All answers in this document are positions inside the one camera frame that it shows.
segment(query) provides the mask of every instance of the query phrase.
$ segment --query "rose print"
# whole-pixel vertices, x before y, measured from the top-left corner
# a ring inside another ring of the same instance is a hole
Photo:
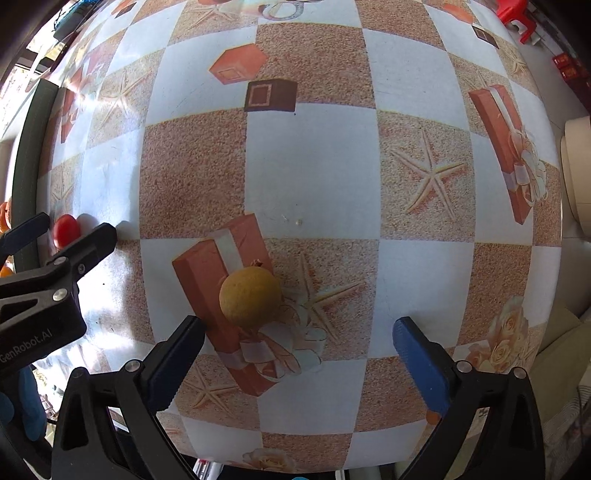
[[[277,448],[256,448],[242,455],[240,462],[228,462],[242,468],[255,468],[269,472],[294,473],[296,463],[283,451]]]
[[[507,372],[522,357],[527,341],[528,321],[523,314],[523,297],[510,298],[493,319],[486,335],[487,345],[474,343],[466,357],[483,372]]]

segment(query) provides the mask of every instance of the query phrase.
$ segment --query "cushion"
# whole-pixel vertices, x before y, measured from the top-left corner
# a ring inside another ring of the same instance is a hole
[[[579,320],[581,322],[591,322],[591,307],[589,307],[587,311],[581,315]]]
[[[544,338],[540,344],[539,352],[542,352],[549,344],[554,342],[566,332],[577,328],[581,325],[581,321],[574,313],[569,312],[563,303],[556,302],[550,312],[548,325],[544,332]]]
[[[570,400],[587,370],[589,358],[591,323],[579,324],[535,357],[530,380],[542,423],[551,419]]]

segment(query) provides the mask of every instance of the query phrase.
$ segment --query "red chair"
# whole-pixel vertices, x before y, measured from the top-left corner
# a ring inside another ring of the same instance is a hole
[[[496,16],[504,24],[517,20],[525,25],[526,32],[521,36],[521,43],[527,42],[531,34],[535,31],[535,22],[525,14],[527,9],[527,0],[498,0],[499,8],[496,10]]]

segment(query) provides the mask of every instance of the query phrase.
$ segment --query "tiled floor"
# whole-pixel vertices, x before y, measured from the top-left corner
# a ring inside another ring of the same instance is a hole
[[[557,150],[564,135],[567,120],[587,116],[589,113],[566,85],[551,62],[553,54],[538,42],[537,45],[522,45],[517,42],[519,52],[527,62],[551,122]],[[576,222],[566,199],[564,180],[563,195],[563,248],[560,274],[556,287],[555,301],[563,301],[574,314],[582,314],[591,304],[591,242],[585,239],[580,225]]]

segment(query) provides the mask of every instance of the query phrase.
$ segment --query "brown square print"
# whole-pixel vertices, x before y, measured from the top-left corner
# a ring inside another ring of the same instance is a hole
[[[208,33],[251,27],[256,23],[257,17],[242,14],[241,3],[202,5],[197,0],[189,0],[174,27],[168,44]]]
[[[562,209],[560,170],[549,163],[546,167],[548,196],[534,205],[534,245],[562,246]]]
[[[120,240],[115,251],[93,270],[108,279],[110,308],[99,316],[101,328],[125,338],[155,344],[148,314],[139,240]]]
[[[87,148],[144,124],[163,53],[164,50],[160,50],[146,55],[105,78],[92,117]]]
[[[174,402],[184,417],[239,429],[259,428],[256,397],[240,390],[217,355],[197,357]]]
[[[82,155],[60,163],[50,172],[49,215],[51,224],[66,213],[72,214],[80,192]]]
[[[539,97],[538,86],[517,47],[497,35],[495,40],[499,46],[499,57],[509,78]]]
[[[262,434],[265,449],[278,449],[292,460],[291,473],[339,470],[345,464],[351,433],[328,435]]]
[[[189,436],[187,435],[187,431],[185,430],[180,415],[175,415],[166,411],[159,411],[156,413],[156,417],[177,450],[183,455],[197,458],[197,453],[195,452],[193,445],[191,445],[191,440],[189,440]]]
[[[131,24],[139,22],[140,20],[154,15],[165,8],[184,2],[184,0],[147,0],[139,9],[137,15],[134,17]]]
[[[462,98],[464,99],[464,106],[466,107],[466,115],[468,116],[470,131],[482,135],[483,137],[488,137],[484,123],[468,93],[490,85],[502,85],[507,89],[507,92],[509,92],[513,103],[517,105],[517,103],[515,103],[515,96],[513,95],[511,84],[507,78],[498,73],[487,70],[486,68],[480,67],[460,57],[456,57],[451,53],[448,55],[456,70],[457,82],[462,91]]]
[[[378,270],[377,240],[265,240],[286,304],[326,332],[322,360],[367,355]]]
[[[514,296],[523,296],[531,246],[475,244],[458,345],[484,340],[491,322]]]
[[[369,358],[356,432],[389,429],[422,420],[427,407],[399,356]]]
[[[286,41],[290,38],[297,41]],[[297,82],[300,103],[375,107],[360,28],[306,23],[259,25],[256,44],[269,58],[255,80]]]
[[[196,238],[242,215],[245,159],[242,109],[147,127],[139,172],[140,237]]]
[[[415,0],[355,0],[361,26],[393,33],[444,48],[441,37],[422,3]]]
[[[476,225],[470,134],[378,111],[381,237],[472,241]]]

